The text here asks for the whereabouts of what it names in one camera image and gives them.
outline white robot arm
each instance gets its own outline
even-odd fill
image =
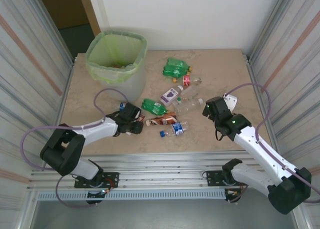
[[[83,147],[102,138],[117,137],[120,133],[141,133],[144,124],[137,121],[140,113],[139,107],[127,103],[123,110],[106,115],[102,123],[95,121],[73,127],[82,128],[80,130],[56,129],[44,145],[40,158],[61,176],[80,176],[95,187],[101,183],[103,169],[81,158]]]
[[[296,172],[303,179],[311,183],[311,174],[306,168],[297,169],[296,166],[280,156],[266,141],[258,136],[256,129],[241,114],[231,113],[235,108],[237,98],[228,95],[224,98],[217,96],[206,101],[203,115],[214,122],[216,138],[229,139],[244,148],[265,172],[257,171],[239,159],[233,159],[222,167],[224,180],[232,185],[234,182],[245,183],[269,198],[271,204],[282,214],[288,214],[300,203],[310,197],[311,189],[302,181],[294,177],[287,169]],[[218,139],[217,132],[222,134]],[[272,158],[259,143],[284,164],[282,167]]]

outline corrugated metal wall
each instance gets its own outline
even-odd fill
[[[0,0],[0,227],[16,226],[32,168],[19,153],[30,128],[56,123],[72,59],[39,0]],[[50,131],[32,133],[26,156],[39,152]]]
[[[272,98],[279,152],[320,188],[320,0],[284,0],[270,25],[250,56],[253,73]],[[320,228],[320,205],[305,205]]]

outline beige countertop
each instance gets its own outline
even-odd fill
[[[204,102],[210,98],[222,96],[234,87],[251,81],[239,49],[149,51],[145,59],[145,86],[140,98],[133,102],[134,105],[141,107],[144,98],[157,101],[174,85],[171,77],[162,75],[168,57],[186,61],[193,67],[191,74],[202,78],[198,98],[202,98]],[[101,89],[103,86],[100,82],[93,80],[87,72],[85,54],[79,54],[61,123],[76,126],[100,119],[102,115],[93,106],[93,99]],[[263,118],[254,89],[251,86],[243,87],[235,91],[233,95],[238,98],[233,112],[243,114],[256,127]],[[102,93],[97,99],[97,104],[106,114],[114,112],[111,107],[113,102],[116,101],[108,97],[106,93]],[[161,138],[159,132],[164,129],[163,126],[144,126],[141,134],[121,134],[118,137],[103,138],[87,145],[82,153],[103,155],[242,150],[227,137],[222,141],[216,140],[214,124],[202,116],[203,108],[201,106],[198,110],[178,117],[180,122],[190,123],[190,130],[183,135]],[[155,117],[149,112],[143,111],[143,113],[145,119]],[[269,142],[265,126],[261,127],[259,134]]]

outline black mounting plate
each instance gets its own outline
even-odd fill
[[[113,187],[117,188],[119,183],[119,172],[103,172],[102,173],[103,178],[108,178],[112,180]],[[110,189],[111,184],[109,180],[102,180],[101,184],[97,187],[90,186],[90,183],[88,180],[83,180],[83,177],[76,177],[74,182],[74,188],[90,188],[90,189],[97,189],[97,188],[103,188],[103,189]]]
[[[237,181],[234,184],[227,184],[222,175],[222,170],[207,170],[205,173],[208,187],[240,186],[240,182]]]

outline green soda bottle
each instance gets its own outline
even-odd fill
[[[190,72],[186,69],[181,67],[172,66],[172,65],[165,65],[163,67],[163,75],[173,77],[173,78],[180,78],[184,75],[189,75]]]
[[[141,108],[157,116],[168,113],[168,110],[159,102],[147,98],[143,100]]]
[[[168,58],[168,61],[167,61],[166,64],[169,65],[169,66],[175,66],[175,67],[178,67],[178,68],[183,68],[185,70],[189,70],[189,72],[192,71],[192,67],[189,66],[185,61],[178,60],[178,59],[175,59],[175,58],[172,58],[172,57]]]

